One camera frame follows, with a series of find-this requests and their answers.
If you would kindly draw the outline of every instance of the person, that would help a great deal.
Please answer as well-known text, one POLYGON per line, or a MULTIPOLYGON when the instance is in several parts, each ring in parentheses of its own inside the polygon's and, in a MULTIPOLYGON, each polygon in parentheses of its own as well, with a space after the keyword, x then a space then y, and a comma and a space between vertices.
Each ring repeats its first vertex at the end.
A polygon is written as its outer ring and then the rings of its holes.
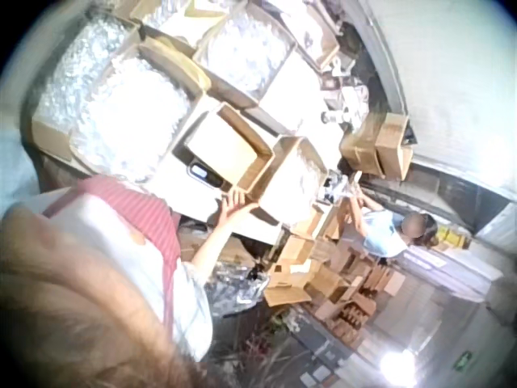
POLYGON ((232 190, 190 263, 163 200, 98 175, 12 207, 0 230, 0 340, 37 386, 224 386, 204 283, 256 204, 232 190))
POLYGON ((345 229, 344 240, 384 258, 399 255, 409 245, 433 247, 438 243, 438 224, 431 215, 412 212, 403 217, 366 196, 359 186, 357 192, 347 198, 351 228, 345 229))

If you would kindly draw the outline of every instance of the bubble wrap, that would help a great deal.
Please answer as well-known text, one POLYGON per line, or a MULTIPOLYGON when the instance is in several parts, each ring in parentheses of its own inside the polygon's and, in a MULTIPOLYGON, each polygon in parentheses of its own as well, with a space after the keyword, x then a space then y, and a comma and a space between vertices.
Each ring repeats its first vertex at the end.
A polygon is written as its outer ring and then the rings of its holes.
POLYGON ((46 82, 35 116, 60 132, 69 133, 92 83, 127 34, 127 28, 118 20, 96 15, 67 48, 46 82))
POLYGON ((322 172, 299 149, 289 155, 267 186, 260 205, 277 221, 292 226, 310 217, 322 172))
POLYGON ((260 98, 289 49, 290 42, 276 26, 243 10, 210 40, 200 62, 240 91, 260 98))
POLYGON ((218 261, 205 285, 212 315, 224 317, 250 309, 262 301, 268 283, 263 272, 218 261))
POLYGON ((96 6, 107 8, 108 10, 114 10, 125 0, 94 0, 93 3, 96 6))
POLYGON ((85 103, 70 141, 99 172, 141 182, 156 171, 191 101, 144 59, 113 65, 115 72, 85 103))
POLYGON ((162 0, 162 4, 153 14, 146 15, 142 20, 150 27, 160 28, 173 14, 188 5, 188 0, 162 0))

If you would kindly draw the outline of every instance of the stacked cardboard box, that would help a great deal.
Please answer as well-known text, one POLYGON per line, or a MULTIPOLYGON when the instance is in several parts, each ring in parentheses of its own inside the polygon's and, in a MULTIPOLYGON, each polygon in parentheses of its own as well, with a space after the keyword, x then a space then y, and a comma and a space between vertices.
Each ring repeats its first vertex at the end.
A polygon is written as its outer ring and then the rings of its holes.
POLYGON ((408 116, 370 112, 358 133, 343 137, 341 154, 355 170, 404 180, 413 158, 403 145, 407 124, 408 116))

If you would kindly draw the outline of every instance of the brown hair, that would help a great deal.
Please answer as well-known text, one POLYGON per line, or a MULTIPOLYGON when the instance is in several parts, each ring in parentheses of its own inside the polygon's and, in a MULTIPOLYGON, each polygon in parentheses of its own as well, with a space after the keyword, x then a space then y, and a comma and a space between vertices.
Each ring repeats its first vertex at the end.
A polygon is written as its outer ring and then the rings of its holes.
POLYGON ((420 215, 423 217, 425 229, 422 236, 413 239, 413 244, 427 248, 435 247, 439 242, 436 238, 438 223, 430 214, 423 213, 420 215))
POLYGON ((12 381, 44 388, 228 386, 170 343, 149 304, 107 259, 26 209, 2 220, 0 279, 0 344, 19 370, 12 381))
POLYGON ((20 276, 2 276, 0 343, 19 367, 12 381, 30 386, 230 387, 217 367, 196 363, 179 348, 157 360, 97 305, 20 276))

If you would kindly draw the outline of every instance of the wall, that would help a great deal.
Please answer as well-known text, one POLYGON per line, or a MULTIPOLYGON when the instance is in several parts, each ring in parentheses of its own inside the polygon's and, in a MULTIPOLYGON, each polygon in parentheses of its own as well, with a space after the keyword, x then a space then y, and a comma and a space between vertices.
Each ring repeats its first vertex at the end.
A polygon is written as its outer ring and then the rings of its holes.
POLYGON ((494 1, 343 0, 345 11, 355 2, 397 67, 414 161, 517 200, 515 23, 494 1))

